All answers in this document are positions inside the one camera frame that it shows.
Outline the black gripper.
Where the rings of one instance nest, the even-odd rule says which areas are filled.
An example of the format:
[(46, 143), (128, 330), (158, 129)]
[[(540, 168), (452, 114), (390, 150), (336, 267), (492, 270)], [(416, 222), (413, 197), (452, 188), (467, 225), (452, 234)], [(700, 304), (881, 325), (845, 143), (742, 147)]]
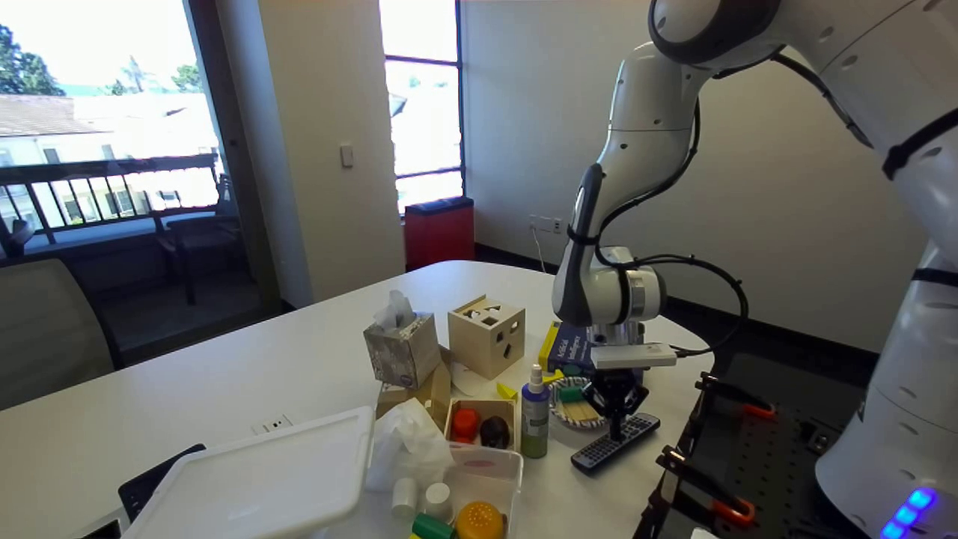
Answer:
[(606, 415), (610, 439), (627, 438), (630, 420), (643, 397), (646, 397), (646, 387), (642, 370), (610, 369), (610, 370), (597, 370), (591, 376), (586, 400)]

